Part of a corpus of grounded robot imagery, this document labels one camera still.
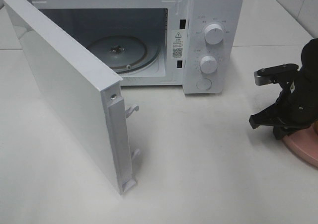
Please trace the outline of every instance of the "white knob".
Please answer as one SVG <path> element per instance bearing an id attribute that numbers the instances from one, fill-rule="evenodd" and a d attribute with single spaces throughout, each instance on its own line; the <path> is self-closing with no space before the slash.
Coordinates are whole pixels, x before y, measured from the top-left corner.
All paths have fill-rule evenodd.
<path id="1" fill-rule="evenodd" d="M 205 56 L 200 61 L 200 69 L 204 74 L 211 74 L 218 68 L 218 62 L 212 56 Z"/>
<path id="2" fill-rule="evenodd" d="M 204 29 L 204 38 L 208 44 L 218 44 L 222 41 L 224 29 L 222 25 L 213 23 Z"/>

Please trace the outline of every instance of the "table surface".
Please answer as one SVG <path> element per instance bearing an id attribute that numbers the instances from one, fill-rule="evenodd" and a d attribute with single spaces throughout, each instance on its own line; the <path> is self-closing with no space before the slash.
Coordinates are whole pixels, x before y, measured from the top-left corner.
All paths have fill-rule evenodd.
<path id="1" fill-rule="evenodd" d="M 244 0 L 221 94 L 122 88 L 142 151 L 123 196 L 46 105 L 5 9 L 0 29 L 0 223 L 317 223 L 317 169 L 248 123 L 280 91 L 253 72 L 300 65 L 311 39 L 275 0 Z"/>

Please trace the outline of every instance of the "control panel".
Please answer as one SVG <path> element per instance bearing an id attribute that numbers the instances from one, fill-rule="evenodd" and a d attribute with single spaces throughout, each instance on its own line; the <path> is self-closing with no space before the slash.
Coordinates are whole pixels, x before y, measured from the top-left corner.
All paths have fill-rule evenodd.
<path id="1" fill-rule="evenodd" d="M 242 0 L 194 0 L 183 90 L 222 91 Z"/>

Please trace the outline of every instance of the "white microwave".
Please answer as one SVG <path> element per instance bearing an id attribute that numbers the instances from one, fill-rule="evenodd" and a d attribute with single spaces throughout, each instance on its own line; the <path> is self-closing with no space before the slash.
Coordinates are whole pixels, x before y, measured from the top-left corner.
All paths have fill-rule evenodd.
<path id="1" fill-rule="evenodd" d="M 4 0 L 42 94 L 119 193 L 135 184 L 120 86 L 221 92 L 242 0 Z"/>

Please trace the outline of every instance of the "microwave door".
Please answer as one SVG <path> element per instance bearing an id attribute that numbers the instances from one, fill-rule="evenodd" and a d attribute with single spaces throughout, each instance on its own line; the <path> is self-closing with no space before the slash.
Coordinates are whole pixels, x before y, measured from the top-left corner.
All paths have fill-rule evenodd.
<path id="1" fill-rule="evenodd" d="M 4 4 L 37 82 L 53 111 L 121 194 L 132 176 L 122 78 L 27 0 Z"/>

